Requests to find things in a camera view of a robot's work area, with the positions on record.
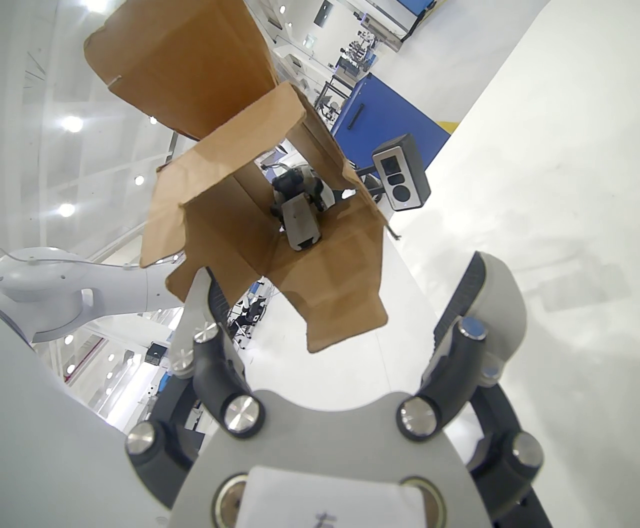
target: silver bolt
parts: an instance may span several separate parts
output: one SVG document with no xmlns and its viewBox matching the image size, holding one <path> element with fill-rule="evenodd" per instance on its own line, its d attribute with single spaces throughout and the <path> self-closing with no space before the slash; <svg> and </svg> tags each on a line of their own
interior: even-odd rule
<svg viewBox="0 0 640 528">
<path fill-rule="evenodd" d="M 458 331 L 474 341 L 482 341 L 486 337 L 486 328 L 474 317 L 463 317 L 458 321 Z"/>
<path fill-rule="evenodd" d="M 135 425 L 127 436 L 127 452 L 129 454 L 143 454 L 156 440 L 156 431 L 149 422 Z"/>
<path fill-rule="evenodd" d="M 225 411 L 225 425 L 232 433 L 246 433 L 258 421 L 260 406 L 251 396 L 234 398 Z"/>
<path fill-rule="evenodd" d="M 171 368 L 177 374 L 188 370 L 193 365 L 193 348 L 189 350 L 181 348 L 176 355 L 176 359 L 171 363 Z"/>
<path fill-rule="evenodd" d="M 196 334 L 193 336 L 193 340 L 196 343 L 206 343 L 207 341 L 211 341 L 217 335 L 218 335 L 218 324 L 205 323 L 204 330 L 196 331 Z"/>
<path fill-rule="evenodd" d="M 438 419 L 431 405 L 417 396 L 400 406 L 400 420 L 407 431 L 424 438 L 432 435 L 438 427 Z"/>
<path fill-rule="evenodd" d="M 540 443 L 524 431 L 513 439 L 513 456 L 523 466 L 528 467 L 540 467 L 545 459 Z"/>
</svg>

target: yellow stripe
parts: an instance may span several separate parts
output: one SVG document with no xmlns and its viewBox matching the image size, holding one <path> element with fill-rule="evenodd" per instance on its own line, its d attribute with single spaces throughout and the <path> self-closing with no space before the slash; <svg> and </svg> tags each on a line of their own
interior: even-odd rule
<svg viewBox="0 0 640 528">
<path fill-rule="evenodd" d="M 449 134 L 453 134 L 453 132 L 458 128 L 460 123 L 452 123 L 450 121 L 436 121 L 440 127 L 444 128 Z"/>
</svg>

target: ceiling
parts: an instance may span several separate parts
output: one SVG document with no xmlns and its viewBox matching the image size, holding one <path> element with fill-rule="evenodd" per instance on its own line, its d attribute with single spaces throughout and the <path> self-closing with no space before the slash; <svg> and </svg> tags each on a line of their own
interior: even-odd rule
<svg viewBox="0 0 640 528">
<path fill-rule="evenodd" d="M 81 0 L 0 6 L 5 250 L 55 246 L 95 258 L 145 221 L 155 169 L 171 154 L 173 133 L 112 95 L 84 60 L 85 38 L 122 0 L 103 3 L 104 13 Z M 66 116 L 80 118 L 82 129 L 65 130 Z M 140 186 L 138 175 L 145 178 Z M 63 218 L 61 204 L 74 205 L 75 213 Z"/>
</svg>

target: cable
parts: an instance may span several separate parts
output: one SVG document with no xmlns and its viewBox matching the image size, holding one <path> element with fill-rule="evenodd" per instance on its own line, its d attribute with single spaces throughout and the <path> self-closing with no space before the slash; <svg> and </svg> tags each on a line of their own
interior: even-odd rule
<svg viewBox="0 0 640 528">
<path fill-rule="evenodd" d="M 3 253 L 5 256 L 9 257 L 11 260 L 15 260 L 16 262 L 23 262 L 25 264 L 31 264 L 32 262 L 70 262 L 72 264 L 89 264 L 91 266 L 105 266 L 106 268 L 123 268 L 124 266 L 126 266 L 126 264 L 124 265 L 119 265 L 119 264 L 103 264 L 101 262 L 90 262 L 89 260 L 77 260 L 77 259 L 19 259 L 18 257 L 14 257 L 13 255 L 11 255 L 8 251 L 6 251 L 3 248 L 0 248 L 0 253 Z M 162 260 L 162 262 L 154 262 L 153 264 L 150 264 L 149 266 L 147 266 L 148 268 L 150 266 L 155 266 L 156 264 L 164 264 L 164 260 Z M 177 263 L 179 259 L 176 259 L 173 261 L 173 263 Z"/>
</svg>

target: white robotic arm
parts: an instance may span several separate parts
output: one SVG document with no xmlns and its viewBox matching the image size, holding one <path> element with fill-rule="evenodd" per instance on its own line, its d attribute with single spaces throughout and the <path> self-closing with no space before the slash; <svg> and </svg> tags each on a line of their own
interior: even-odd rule
<svg viewBox="0 0 640 528">
<path fill-rule="evenodd" d="M 180 306 L 164 286 L 176 262 L 146 269 L 83 260 L 55 248 L 0 258 L 0 317 L 26 341 L 67 335 L 98 317 Z"/>
</svg>

